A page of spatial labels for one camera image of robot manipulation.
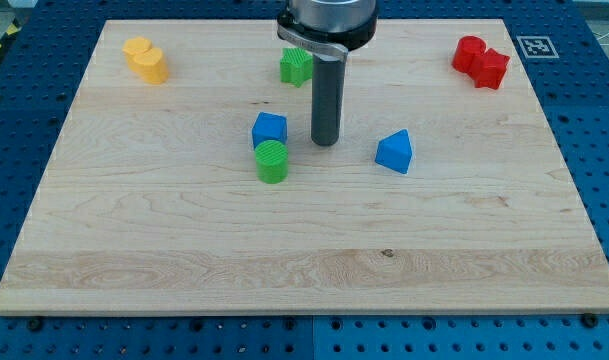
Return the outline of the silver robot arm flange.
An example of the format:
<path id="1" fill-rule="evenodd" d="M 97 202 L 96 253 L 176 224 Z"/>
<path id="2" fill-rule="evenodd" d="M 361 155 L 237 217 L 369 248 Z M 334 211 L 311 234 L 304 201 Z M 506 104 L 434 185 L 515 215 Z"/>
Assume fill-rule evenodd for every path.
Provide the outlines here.
<path id="1" fill-rule="evenodd" d="M 345 62 L 373 38 L 378 12 L 376 0 L 288 0 L 277 36 L 325 61 Z"/>

